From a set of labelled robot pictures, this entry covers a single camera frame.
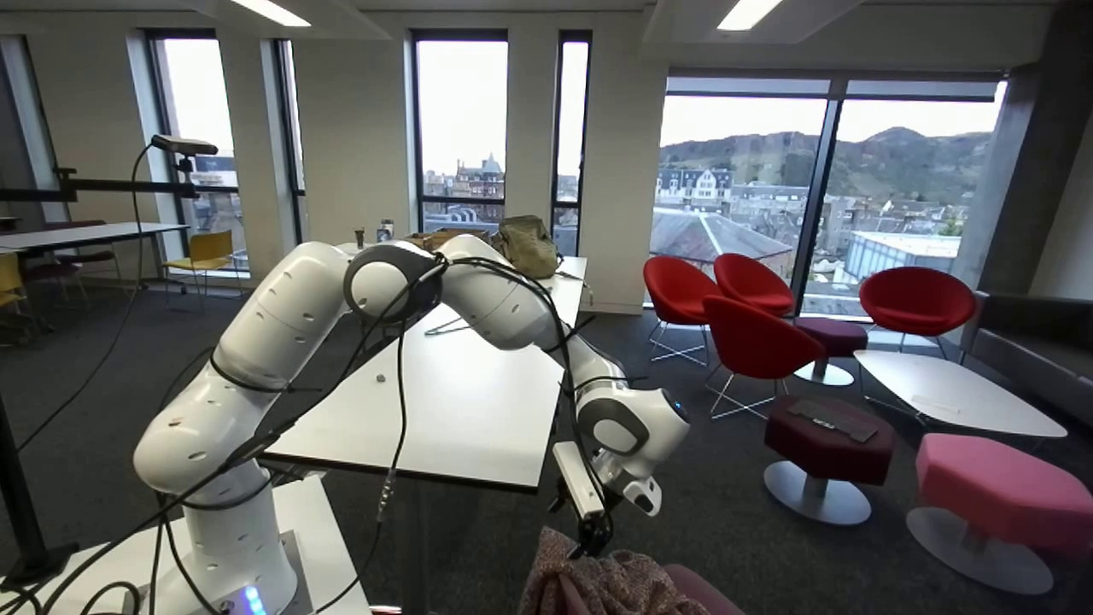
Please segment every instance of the round stool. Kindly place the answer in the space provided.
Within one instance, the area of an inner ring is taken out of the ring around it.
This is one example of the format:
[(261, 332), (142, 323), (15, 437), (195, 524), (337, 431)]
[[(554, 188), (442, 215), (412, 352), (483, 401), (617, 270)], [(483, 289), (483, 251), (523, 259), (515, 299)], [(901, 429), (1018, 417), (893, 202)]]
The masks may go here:
[(824, 360), (796, 369), (796, 375), (824, 387), (849, 387), (855, 375), (840, 367), (829, 367), (829, 360), (855, 356), (857, 348), (865, 348), (869, 346), (865, 324), (829, 323), (829, 317), (799, 317), (792, 324), (824, 346)]
[(914, 543), (945, 568), (1010, 593), (1051, 593), (1051, 568), (1030, 551), (1093, 551), (1090, 490), (992, 437), (924, 434), (914, 457), (923, 507), (906, 516)]
[(765, 443), (786, 454), (762, 475), (771, 500), (815, 524), (857, 528), (870, 507), (855, 483), (885, 483), (896, 431), (846, 401), (781, 401)]

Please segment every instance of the hill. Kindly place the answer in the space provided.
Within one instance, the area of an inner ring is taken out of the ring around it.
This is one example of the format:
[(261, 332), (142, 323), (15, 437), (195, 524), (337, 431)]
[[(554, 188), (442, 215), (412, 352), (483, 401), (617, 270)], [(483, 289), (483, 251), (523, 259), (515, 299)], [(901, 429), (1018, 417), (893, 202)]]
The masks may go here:
[[(923, 136), (896, 128), (862, 144), (840, 142), (829, 195), (869, 202), (967, 202), (978, 188), (992, 134)], [(658, 183), (694, 184), (714, 172), (716, 184), (809, 184), (815, 136), (745, 134), (658, 149)]]

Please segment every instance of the table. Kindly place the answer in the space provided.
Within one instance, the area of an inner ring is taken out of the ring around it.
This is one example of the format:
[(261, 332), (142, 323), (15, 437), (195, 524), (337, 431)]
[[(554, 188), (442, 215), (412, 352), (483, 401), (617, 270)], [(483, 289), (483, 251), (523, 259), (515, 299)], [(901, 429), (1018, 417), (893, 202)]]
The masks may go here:
[(857, 367), (906, 401), (914, 415), (939, 425), (1018, 434), (1018, 437), (1066, 437), (1066, 429), (1034, 409), (1021, 396), (969, 374), (959, 364), (913, 352), (855, 352)]
[(183, 234), (174, 224), (105, 224), (105, 226), (65, 226), (65, 229), (39, 229), (39, 234), (2, 234), (0, 253), (42, 253), (90, 244), (121, 244), (121, 238), (155, 238), (165, 234)]
[[(334, 598), (355, 578), (355, 568), (348, 560), (348, 551), (344, 551), (343, 531), (334, 524), (332, 503), (327, 503), (327, 495), (320, 490), (320, 480), (306, 475), (304, 483), (290, 483), (290, 484), (272, 490), (272, 507), (277, 507), (279, 531), (294, 537), (298, 563), (299, 563), (298, 568), (299, 588), (306, 588), (306, 598), (318, 607), (327, 598)], [(174, 540), (183, 551), (183, 543), (189, 543), (189, 528), (183, 524), (174, 524)], [(98, 546), (80, 551), (67, 560), (67, 568), (39, 593), (39, 598), (48, 601), (51, 588), (67, 570), (74, 570), (81, 560), (90, 560), (94, 551)], [(81, 604), (109, 581), (132, 581), (138, 588), (142, 588), (146, 574), (149, 574), (149, 554), (155, 554), (155, 531), (142, 531), (142, 533), (130, 537), (112, 554), (105, 554), (98, 563), (92, 563), (80, 581), (73, 581), (73, 588), (60, 594), (53, 611), (81, 611)], [(172, 554), (165, 554), (159, 559), (159, 574), (167, 574), (172, 568), (174, 568), (174, 560), (172, 560)], [(116, 611), (121, 607), (121, 593), (102, 598), (98, 607), (102, 611)], [(365, 615), (365, 611), (372, 611), (370, 598), (355, 584), (323, 615)]]
[[(589, 259), (554, 276), (557, 316), (575, 324)], [(442, 305), (403, 339), (405, 443), (400, 471), (535, 490), (562, 369), (541, 348), (502, 352)], [(389, 470), (400, 440), (395, 342), (355, 369), (268, 454)]]

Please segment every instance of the wall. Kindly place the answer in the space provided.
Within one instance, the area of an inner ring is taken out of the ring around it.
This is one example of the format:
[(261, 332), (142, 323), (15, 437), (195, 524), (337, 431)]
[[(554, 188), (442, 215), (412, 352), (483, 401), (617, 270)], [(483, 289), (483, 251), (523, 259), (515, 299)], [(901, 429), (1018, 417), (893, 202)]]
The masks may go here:
[[(1083, 183), (1083, 163), (1076, 163), (1083, 149), (1083, 130), (1093, 110), (1093, 6), (1069, 3), (1054, 15), (1028, 105), (1028, 134), (1018, 149), (1013, 176), (1008, 177), (998, 229), (985, 259), (981, 289), (994, 293), (1030, 293), (1034, 276), (1051, 270), (1078, 268), (1083, 238), (1066, 236), (1066, 245), (1051, 245), (1051, 226), (1076, 224), (1076, 208), (1066, 204), (1066, 184)], [(1051, 276), (1051, 293), (1090, 293), (1090, 285), (1058, 289)]]
[[(595, 30), (591, 110), (584, 160), (584, 256), (591, 256), (589, 307), (640, 313), (651, 177), (663, 113), (663, 76), (688, 69), (998, 69), (1034, 60), (1043, 15), (1003, 11), (985, 26), (973, 11), (906, 15), (865, 11), (802, 49), (644, 49), (642, 15), (378, 15), (389, 41), (298, 41), (304, 123), (304, 238), (348, 244), (353, 229), (395, 219), (412, 229), (405, 144), (405, 30), (504, 27), (508, 30), (508, 211), (549, 215), (554, 176), (554, 41), (562, 27)], [(34, 16), (31, 55), (46, 97), (59, 163), (81, 177), (125, 177), (142, 130), (132, 104), (125, 37), (138, 27), (213, 27), (195, 15), (138, 16)], [(245, 208), (252, 270), (269, 270), (287, 251), (279, 163), (269, 136), (261, 33), (219, 30), (230, 71), (230, 105)], [(116, 195), (81, 195), (81, 211), (125, 219)]]
[(1087, 120), (1030, 293), (1093, 301), (1093, 123)]
[(584, 160), (589, 307), (640, 313), (658, 105), (666, 65), (640, 55), (640, 16), (386, 16), (393, 41), (298, 41), (306, 238), (348, 244), (355, 226), (395, 219), (411, 229), (405, 41), (411, 27), (508, 30), (508, 215), (549, 219), (554, 55), (562, 27), (591, 27), (591, 110)]

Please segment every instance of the ceiling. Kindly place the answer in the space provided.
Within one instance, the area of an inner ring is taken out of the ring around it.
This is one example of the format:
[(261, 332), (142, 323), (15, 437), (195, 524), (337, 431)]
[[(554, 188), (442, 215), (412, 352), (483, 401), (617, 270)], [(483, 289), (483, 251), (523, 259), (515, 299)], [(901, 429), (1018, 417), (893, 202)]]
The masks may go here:
[[(400, 15), (636, 15), (644, 16), (644, 49), (666, 46), (802, 46), (840, 21), (879, 21), (901, 33), (901, 15), (934, 15), (939, 27), (956, 16), (967, 26), (967, 37), (978, 37), (978, 21), (1008, 16), (1028, 27), (1043, 27), (1044, 15), (1061, 0), (781, 0), (781, 6), (762, 21), (751, 33), (721, 33), (714, 26), (733, 0), (279, 0), (304, 15), (315, 33), (327, 37), (384, 37), (384, 21)], [(238, 11), (230, 0), (0, 0), (0, 33), (34, 27), (51, 16), (74, 15), (195, 15), (215, 26), (244, 26), (269, 30), (268, 21)]]

